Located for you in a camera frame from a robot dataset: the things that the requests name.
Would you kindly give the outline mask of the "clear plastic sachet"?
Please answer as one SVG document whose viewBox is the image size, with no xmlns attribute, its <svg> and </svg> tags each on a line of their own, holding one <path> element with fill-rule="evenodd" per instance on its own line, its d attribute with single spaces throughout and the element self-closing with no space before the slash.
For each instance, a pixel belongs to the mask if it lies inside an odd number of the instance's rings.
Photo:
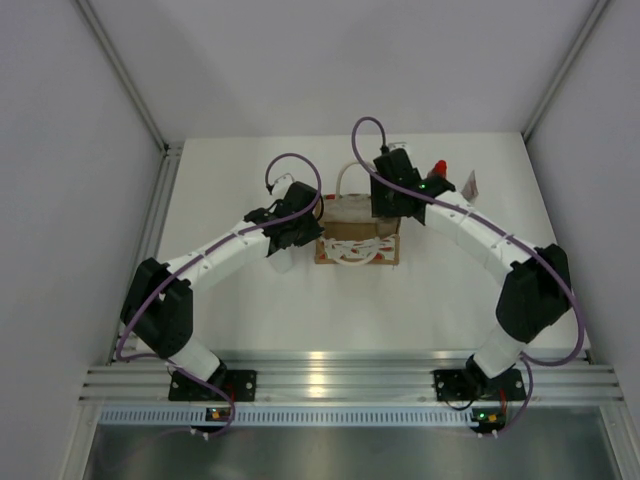
<svg viewBox="0 0 640 480">
<path fill-rule="evenodd" d="M 471 204 L 473 204 L 478 198 L 479 189 L 477 185 L 476 172 L 474 170 L 470 172 L 463 188 L 461 189 L 461 195 Z"/>
</svg>

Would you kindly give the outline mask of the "translucent bottle with black cap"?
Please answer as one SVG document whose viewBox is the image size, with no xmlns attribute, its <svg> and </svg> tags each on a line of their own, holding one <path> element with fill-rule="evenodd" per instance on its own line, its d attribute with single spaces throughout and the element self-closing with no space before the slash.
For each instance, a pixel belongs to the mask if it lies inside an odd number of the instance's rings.
<svg viewBox="0 0 640 480">
<path fill-rule="evenodd" d="M 269 257 L 269 262 L 274 270 L 280 274 L 288 272 L 294 266 L 293 255 L 290 249 L 276 251 Z"/>
</svg>

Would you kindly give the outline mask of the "red bottle with red cap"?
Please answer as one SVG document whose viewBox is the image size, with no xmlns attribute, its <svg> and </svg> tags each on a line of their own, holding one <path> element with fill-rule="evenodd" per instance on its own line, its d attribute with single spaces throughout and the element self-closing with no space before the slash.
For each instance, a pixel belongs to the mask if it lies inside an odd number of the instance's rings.
<svg viewBox="0 0 640 480">
<path fill-rule="evenodd" d="M 442 178 L 447 179 L 447 162 L 445 160 L 438 160 L 434 166 L 427 173 L 428 178 Z"/>
</svg>

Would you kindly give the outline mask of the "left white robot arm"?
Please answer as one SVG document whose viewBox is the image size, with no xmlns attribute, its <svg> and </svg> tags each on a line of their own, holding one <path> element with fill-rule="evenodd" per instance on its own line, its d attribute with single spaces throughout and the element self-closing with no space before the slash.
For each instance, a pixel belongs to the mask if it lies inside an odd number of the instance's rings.
<svg viewBox="0 0 640 480">
<path fill-rule="evenodd" d="M 197 250 L 164 263 L 144 260 L 135 272 L 120 318 L 160 359 L 207 400 L 226 386 L 227 366 L 194 334 L 194 291 L 211 288 L 244 266 L 320 237 L 314 215 L 320 194 L 295 181 L 271 206 L 258 208 L 234 228 Z"/>
</svg>

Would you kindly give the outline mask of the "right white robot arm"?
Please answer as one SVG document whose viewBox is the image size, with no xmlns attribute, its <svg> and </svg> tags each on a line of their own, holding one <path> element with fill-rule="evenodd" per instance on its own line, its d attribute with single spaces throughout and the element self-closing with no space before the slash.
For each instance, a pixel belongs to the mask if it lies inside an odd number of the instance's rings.
<svg viewBox="0 0 640 480">
<path fill-rule="evenodd" d="M 571 308 L 568 258 L 556 244 L 521 242 L 475 213 L 445 177 L 421 177 L 402 148 L 382 147 L 370 178 L 371 210 L 382 218 L 417 220 L 452 240 L 500 286 L 497 325 L 459 370 L 442 400 L 490 399 L 514 383 L 526 346 Z"/>
</svg>

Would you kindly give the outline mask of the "canvas bag with strawberry print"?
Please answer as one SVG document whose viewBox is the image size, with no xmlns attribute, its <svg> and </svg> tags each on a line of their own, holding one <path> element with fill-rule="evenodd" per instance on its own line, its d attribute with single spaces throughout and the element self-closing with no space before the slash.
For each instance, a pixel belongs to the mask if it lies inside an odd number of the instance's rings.
<svg viewBox="0 0 640 480">
<path fill-rule="evenodd" d="M 369 193 L 341 192 L 343 176 L 352 166 L 359 163 L 341 168 L 335 192 L 324 195 L 316 208 L 324 231 L 315 243 L 314 262 L 346 267 L 398 265 L 401 219 L 374 217 Z"/>
</svg>

